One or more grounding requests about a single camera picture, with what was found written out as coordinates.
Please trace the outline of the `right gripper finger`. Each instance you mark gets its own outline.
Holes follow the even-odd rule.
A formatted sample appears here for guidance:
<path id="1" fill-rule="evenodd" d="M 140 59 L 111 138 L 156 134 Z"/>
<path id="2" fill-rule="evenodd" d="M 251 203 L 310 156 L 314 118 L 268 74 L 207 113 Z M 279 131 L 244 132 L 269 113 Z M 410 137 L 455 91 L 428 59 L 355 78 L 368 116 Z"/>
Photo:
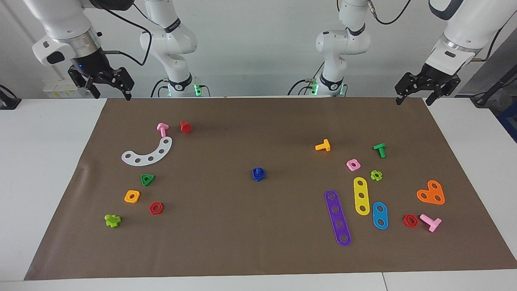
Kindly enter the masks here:
<path id="1" fill-rule="evenodd" d="M 99 92 L 98 88 L 96 87 L 94 83 L 94 78 L 91 76 L 87 76 L 82 83 L 81 87 L 84 88 L 87 92 L 89 92 L 94 99 L 99 99 L 101 96 L 101 93 Z"/>
<path id="2" fill-rule="evenodd" d="M 130 101 L 132 98 L 131 90 L 135 82 L 126 68 L 120 67 L 118 70 L 115 70 L 115 84 L 118 90 L 122 92 L 126 101 Z"/>

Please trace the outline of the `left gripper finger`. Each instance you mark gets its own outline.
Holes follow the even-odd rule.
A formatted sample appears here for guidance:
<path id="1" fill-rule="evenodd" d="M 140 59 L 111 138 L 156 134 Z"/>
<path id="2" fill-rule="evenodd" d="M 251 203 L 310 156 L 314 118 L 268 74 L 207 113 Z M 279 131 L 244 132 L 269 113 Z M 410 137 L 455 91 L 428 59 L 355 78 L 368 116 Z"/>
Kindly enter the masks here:
<path id="1" fill-rule="evenodd" d="M 398 83 L 395 85 L 395 91 L 397 93 L 396 104 L 401 105 L 408 96 L 408 91 L 410 89 L 410 73 L 407 72 L 404 76 L 399 79 Z"/>
<path id="2" fill-rule="evenodd" d="M 436 101 L 438 98 L 441 98 L 443 96 L 441 87 L 439 85 L 436 85 L 433 88 L 432 93 L 429 95 L 429 97 L 425 100 L 425 103 L 427 106 L 432 105 L 434 101 Z"/>

